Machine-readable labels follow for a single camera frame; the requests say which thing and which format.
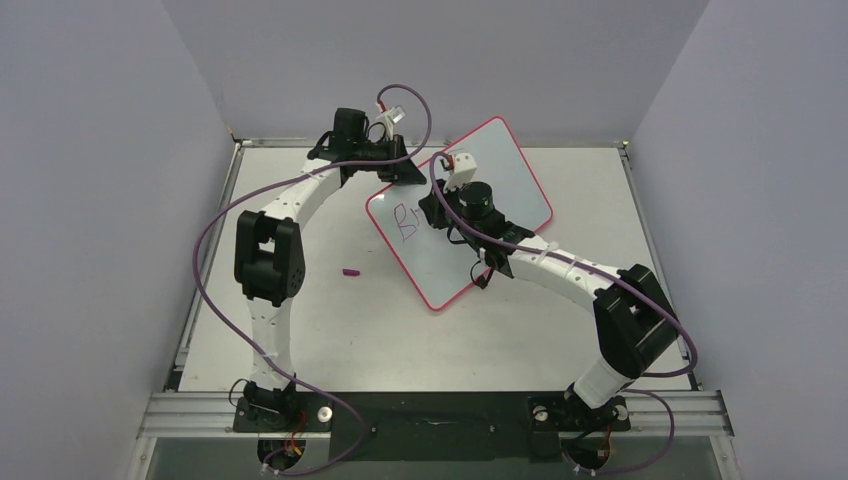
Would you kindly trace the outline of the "pink-framed whiteboard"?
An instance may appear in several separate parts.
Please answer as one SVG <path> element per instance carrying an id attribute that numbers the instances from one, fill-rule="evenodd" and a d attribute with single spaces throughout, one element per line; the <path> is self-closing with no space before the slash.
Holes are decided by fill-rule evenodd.
<path id="1" fill-rule="evenodd" d="M 469 154 L 477 165 L 474 178 L 493 188 L 495 208 L 505 219 L 534 231 L 548 224 L 553 209 L 514 135 L 495 116 L 443 149 Z M 419 200 L 431 191 L 424 185 L 384 187 L 370 196 L 365 209 L 416 291 L 433 311 L 472 286 L 473 273 L 487 272 L 465 245 L 452 245 L 444 230 L 431 228 Z"/>

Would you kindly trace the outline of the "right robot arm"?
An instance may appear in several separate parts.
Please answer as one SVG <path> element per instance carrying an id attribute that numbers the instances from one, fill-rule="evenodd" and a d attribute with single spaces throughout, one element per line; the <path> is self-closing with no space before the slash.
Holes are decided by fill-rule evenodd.
<path id="1" fill-rule="evenodd" d="M 677 342 L 673 310 L 650 268 L 609 267 L 561 250 L 507 220 L 485 182 L 430 191 L 418 205 L 431 228 L 457 233 L 456 244 L 469 246 L 492 271 L 544 287 L 593 316 L 600 356 L 566 390 L 564 413 L 572 424 L 592 425 Z"/>

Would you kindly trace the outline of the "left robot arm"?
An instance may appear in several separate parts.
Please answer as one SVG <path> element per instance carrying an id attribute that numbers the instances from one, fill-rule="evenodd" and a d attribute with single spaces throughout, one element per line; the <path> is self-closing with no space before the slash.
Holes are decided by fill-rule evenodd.
<path id="1" fill-rule="evenodd" d="M 259 211 L 243 211 L 236 224 L 234 277 L 251 316 L 252 372 L 243 390 L 246 415 L 285 430 L 301 419 L 293 382 L 290 325 L 293 297 L 306 276 L 302 229 L 317 209 L 359 171 L 385 182 L 422 185 L 424 175 L 395 133 L 402 107 L 383 108 L 374 121 L 361 110 L 340 108 L 332 130 L 308 151 L 302 181 L 284 187 Z"/>

